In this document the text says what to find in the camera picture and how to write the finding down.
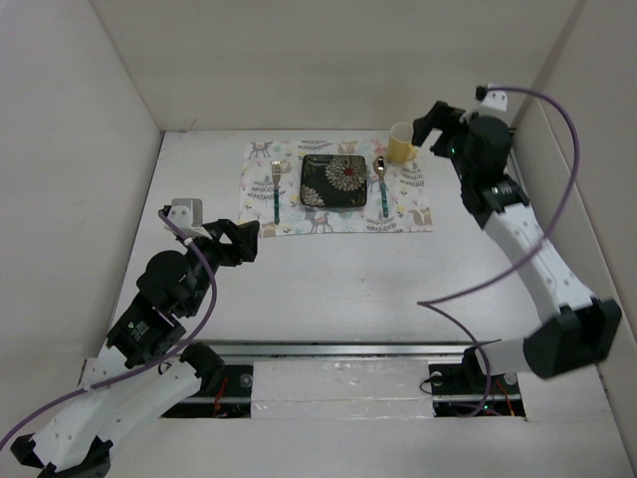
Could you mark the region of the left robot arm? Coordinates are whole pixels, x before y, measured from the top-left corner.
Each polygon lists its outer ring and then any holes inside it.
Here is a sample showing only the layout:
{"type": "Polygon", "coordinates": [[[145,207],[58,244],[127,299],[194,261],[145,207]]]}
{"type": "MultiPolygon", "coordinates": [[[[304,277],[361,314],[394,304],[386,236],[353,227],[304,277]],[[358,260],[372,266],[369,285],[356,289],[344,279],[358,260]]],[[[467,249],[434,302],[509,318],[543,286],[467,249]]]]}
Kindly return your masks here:
{"type": "Polygon", "coordinates": [[[121,441],[181,399],[223,383],[223,360],[180,321],[217,300],[215,274],[255,260],[260,224],[220,219],[166,226],[186,252],[162,251],[136,281],[137,293],[112,326],[79,387],[53,400],[61,410],[39,431],[2,438],[43,477],[103,477],[121,441]]]}

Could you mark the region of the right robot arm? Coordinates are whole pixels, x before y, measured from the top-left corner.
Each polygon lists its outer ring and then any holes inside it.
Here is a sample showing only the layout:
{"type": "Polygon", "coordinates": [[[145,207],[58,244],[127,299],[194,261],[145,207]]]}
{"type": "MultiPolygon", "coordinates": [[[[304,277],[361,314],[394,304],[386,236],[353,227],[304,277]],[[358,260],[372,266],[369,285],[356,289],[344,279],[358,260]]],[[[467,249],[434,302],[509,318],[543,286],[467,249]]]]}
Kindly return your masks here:
{"type": "Polygon", "coordinates": [[[530,371],[552,378],[605,361],[621,309],[612,299],[597,298],[545,239],[529,198],[506,172],[509,127],[438,101],[413,128],[415,145],[440,130],[431,151],[451,160],[464,206],[515,267],[540,320],[525,338],[466,349],[456,373],[463,386],[481,392],[497,375],[530,371]]]}

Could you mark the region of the silver spoon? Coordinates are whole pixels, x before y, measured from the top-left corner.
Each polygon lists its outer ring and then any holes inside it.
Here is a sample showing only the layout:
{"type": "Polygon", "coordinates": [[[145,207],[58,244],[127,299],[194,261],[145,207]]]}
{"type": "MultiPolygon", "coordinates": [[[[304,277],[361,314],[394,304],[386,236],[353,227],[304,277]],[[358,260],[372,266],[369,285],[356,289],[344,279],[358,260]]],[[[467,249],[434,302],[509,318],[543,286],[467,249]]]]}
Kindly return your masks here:
{"type": "Polygon", "coordinates": [[[388,207],[388,199],[387,199],[387,188],[385,183],[386,165],[385,165],[384,157],[376,156],[373,161],[373,167],[379,182],[382,214],[384,218],[388,218],[389,207],[388,207]]]}

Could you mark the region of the silver fork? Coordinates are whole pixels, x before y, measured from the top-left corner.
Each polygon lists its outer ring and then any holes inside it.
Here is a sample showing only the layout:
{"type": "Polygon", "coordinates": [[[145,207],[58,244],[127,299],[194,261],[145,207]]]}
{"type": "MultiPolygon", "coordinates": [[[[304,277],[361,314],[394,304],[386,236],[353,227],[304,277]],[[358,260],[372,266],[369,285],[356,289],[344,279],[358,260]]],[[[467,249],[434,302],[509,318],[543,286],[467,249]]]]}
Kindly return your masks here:
{"type": "Polygon", "coordinates": [[[280,181],[281,181],[281,163],[278,160],[271,162],[271,172],[273,180],[273,201],[274,201],[274,221],[280,223],[280,181]]]}

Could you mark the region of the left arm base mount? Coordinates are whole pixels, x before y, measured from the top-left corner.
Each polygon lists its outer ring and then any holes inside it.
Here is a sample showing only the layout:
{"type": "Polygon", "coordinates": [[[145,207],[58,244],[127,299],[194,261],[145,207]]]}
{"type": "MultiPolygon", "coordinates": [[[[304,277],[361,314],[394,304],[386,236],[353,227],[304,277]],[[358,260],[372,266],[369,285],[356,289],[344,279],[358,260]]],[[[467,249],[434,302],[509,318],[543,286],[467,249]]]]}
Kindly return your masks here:
{"type": "Polygon", "coordinates": [[[165,418],[247,418],[250,416],[254,366],[227,364],[210,347],[193,344],[179,357],[203,374],[199,390],[163,413],[165,418]]]}

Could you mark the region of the yellow mug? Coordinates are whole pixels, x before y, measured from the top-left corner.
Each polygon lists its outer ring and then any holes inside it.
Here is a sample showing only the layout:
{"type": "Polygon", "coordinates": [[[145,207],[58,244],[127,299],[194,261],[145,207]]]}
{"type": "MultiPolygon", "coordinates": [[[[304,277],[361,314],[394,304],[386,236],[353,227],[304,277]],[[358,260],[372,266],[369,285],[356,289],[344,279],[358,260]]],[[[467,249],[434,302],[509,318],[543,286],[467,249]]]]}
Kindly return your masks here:
{"type": "Polygon", "coordinates": [[[390,162],[404,164],[416,157],[417,150],[412,144],[413,133],[413,125],[409,122],[399,122],[391,127],[386,150],[390,162]]]}

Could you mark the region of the floral animal print cloth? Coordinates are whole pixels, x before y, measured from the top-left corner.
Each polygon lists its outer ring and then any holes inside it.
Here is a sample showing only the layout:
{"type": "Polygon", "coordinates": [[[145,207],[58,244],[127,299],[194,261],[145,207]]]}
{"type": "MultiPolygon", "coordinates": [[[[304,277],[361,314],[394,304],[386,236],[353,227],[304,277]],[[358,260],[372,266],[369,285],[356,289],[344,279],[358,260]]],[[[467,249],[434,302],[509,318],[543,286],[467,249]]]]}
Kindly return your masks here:
{"type": "Polygon", "coordinates": [[[424,161],[373,160],[379,139],[298,139],[244,145],[239,222],[257,220],[260,236],[430,232],[424,161]]]}

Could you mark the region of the black floral square plate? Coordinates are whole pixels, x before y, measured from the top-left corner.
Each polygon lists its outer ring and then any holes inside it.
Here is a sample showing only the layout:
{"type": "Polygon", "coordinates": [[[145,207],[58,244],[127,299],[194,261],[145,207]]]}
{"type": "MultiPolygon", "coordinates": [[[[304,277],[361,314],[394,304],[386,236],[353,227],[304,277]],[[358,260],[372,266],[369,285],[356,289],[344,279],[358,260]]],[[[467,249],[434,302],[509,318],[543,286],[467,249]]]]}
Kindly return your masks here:
{"type": "Polygon", "coordinates": [[[367,164],[362,155],[306,154],[300,200],[327,209],[362,208],[367,202],[367,164]]]}

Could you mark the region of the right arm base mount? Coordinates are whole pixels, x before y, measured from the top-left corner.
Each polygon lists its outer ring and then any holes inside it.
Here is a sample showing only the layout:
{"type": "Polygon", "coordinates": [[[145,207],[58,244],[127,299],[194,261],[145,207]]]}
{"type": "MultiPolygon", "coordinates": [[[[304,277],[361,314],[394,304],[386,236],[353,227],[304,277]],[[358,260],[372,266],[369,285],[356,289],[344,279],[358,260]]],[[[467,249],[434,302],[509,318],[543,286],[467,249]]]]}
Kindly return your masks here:
{"type": "Polygon", "coordinates": [[[435,417],[526,417],[518,376],[492,374],[489,385],[469,348],[460,362],[433,362],[420,391],[433,399],[435,417]]]}

